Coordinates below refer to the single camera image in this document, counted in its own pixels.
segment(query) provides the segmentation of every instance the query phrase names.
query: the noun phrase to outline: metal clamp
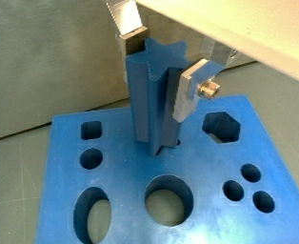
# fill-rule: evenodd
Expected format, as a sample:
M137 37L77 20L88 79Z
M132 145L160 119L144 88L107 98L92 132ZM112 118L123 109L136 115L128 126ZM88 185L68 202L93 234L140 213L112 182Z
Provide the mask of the metal clamp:
M195 111L202 97L212 99L216 96L220 86L214 82L215 75L240 56L236 50L210 37L204 38L202 54L204 58L180 76L174 112L178 122Z

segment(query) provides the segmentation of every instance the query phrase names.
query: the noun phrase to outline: oval hole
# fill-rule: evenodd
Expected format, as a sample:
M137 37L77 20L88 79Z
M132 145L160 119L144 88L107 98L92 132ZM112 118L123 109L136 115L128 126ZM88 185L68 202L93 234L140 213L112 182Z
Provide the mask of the oval hole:
M84 169L95 169L103 162L103 152L99 149L87 149L80 158L80 163Z
M145 203L153 220L164 226L176 226L194 211L192 191L180 178L162 175L147 187Z
M240 201L244 197L244 189L236 181L230 180L224 184L224 194L231 201Z
M267 192L264 191L256 192L254 195L254 201L255 201L256 208L262 212L270 214L275 211L276 208L275 200Z
M242 174L244 178L252 182L256 183L260 181L262 173L258 167L254 164L246 164L242 167Z
M84 244L97 244L105 237L111 226L111 202L105 192L92 187L76 202L73 229Z

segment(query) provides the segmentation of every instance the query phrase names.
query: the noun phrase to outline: blue shape sorter board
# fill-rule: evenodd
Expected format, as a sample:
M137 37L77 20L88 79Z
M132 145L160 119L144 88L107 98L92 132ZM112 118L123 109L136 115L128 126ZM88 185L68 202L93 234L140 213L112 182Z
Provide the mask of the blue shape sorter board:
M151 156L135 140L129 108L56 116L37 243L93 243L89 210L109 199L103 244L298 244L299 189L248 98L200 101L179 143ZM184 203L174 227L147 210L160 189Z

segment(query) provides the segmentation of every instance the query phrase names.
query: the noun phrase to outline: screw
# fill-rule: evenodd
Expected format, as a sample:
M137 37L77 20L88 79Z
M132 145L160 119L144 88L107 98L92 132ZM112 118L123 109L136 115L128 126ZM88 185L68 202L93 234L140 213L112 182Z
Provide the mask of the screw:
M238 54L238 50L232 50L232 52L231 52L231 58L235 58L236 54Z
M199 96L211 100L212 98L216 97L219 90L220 90L220 86L211 79L208 79L199 86L199 90L198 90Z

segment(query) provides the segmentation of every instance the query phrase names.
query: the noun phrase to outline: white overhead panel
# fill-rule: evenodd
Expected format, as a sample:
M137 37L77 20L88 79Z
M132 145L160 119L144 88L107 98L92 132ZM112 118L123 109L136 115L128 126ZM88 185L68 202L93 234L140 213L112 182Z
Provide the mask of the white overhead panel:
M299 2L137 0L299 79Z

